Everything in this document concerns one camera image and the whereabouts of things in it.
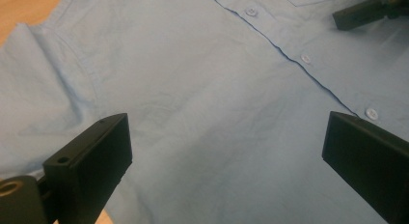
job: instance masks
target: white button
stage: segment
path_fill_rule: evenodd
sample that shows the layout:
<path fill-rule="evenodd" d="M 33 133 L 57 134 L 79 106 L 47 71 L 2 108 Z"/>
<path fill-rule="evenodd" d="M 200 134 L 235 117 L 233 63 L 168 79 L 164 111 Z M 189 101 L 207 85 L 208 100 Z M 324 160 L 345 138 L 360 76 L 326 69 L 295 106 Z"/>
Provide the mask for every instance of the white button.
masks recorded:
<path fill-rule="evenodd" d="M 378 120 L 379 118 L 378 112 L 376 112 L 376 110 L 374 110 L 373 108 L 368 108 L 365 114 L 367 115 L 368 118 L 370 118 L 373 121 Z"/>
<path fill-rule="evenodd" d="M 303 62 L 305 62 L 307 64 L 309 64 L 311 62 L 311 58 L 306 54 L 301 55 L 301 60 L 303 60 Z"/>
<path fill-rule="evenodd" d="M 256 16 L 259 12 L 255 8 L 247 8 L 246 14 L 249 16 Z"/>

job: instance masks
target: table surface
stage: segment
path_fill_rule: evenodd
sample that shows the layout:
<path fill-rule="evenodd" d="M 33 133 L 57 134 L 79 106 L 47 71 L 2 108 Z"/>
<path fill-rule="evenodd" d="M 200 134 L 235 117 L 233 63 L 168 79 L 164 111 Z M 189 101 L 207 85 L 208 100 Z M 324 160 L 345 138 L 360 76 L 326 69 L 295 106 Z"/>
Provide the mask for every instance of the table surface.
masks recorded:
<path fill-rule="evenodd" d="M 39 24 L 45 21 L 60 0 L 0 0 L 0 45 L 17 23 Z M 96 224 L 112 224 L 102 211 Z"/>

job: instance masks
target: blue fabric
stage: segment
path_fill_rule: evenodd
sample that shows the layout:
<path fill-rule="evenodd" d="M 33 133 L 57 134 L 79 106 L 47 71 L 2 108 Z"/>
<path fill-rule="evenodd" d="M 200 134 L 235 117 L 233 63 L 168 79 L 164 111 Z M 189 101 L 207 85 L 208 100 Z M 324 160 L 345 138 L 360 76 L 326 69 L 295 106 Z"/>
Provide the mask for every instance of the blue fabric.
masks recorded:
<path fill-rule="evenodd" d="M 356 2 L 63 0 L 0 48 L 0 177 L 126 112 L 115 223 L 385 223 L 321 158 L 331 110 L 409 139 L 408 20 L 337 31 Z"/>

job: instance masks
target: button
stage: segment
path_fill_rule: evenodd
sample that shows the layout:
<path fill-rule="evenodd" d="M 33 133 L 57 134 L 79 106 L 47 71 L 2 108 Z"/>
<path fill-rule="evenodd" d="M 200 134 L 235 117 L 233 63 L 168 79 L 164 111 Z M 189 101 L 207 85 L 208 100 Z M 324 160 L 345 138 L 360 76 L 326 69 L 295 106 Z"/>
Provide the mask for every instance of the button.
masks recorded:
<path fill-rule="evenodd" d="M 378 120 L 379 118 L 378 112 L 376 112 L 376 110 L 373 108 L 368 108 L 365 114 L 367 115 L 368 118 L 370 118 L 373 121 Z"/>
<path fill-rule="evenodd" d="M 246 9 L 246 14 L 249 16 L 256 16 L 259 13 L 259 11 L 257 11 L 257 9 L 255 8 L 247 8 Z"/>
<path fill-rule="evenodd" d="M 306 54 L 301 55 L 301 60 L 303 60 L 303 62 L 305 62 L 307 64 L 309 64 L 311 62 L 311 58 Z"/>

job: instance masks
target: shirt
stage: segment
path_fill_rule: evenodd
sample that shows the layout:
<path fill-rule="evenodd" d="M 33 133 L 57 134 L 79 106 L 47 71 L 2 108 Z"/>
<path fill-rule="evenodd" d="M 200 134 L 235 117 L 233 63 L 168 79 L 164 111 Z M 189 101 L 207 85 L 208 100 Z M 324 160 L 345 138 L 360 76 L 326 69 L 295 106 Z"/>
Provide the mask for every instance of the shirt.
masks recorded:
<path fill-rule="evenodd" d="M 409 139 L 407 18 L 360 1 L 62 0 L 0 48 L 0 175 L 126 112 L 114 223 L 385 223 L 321 158 L 332 110 Z"/>

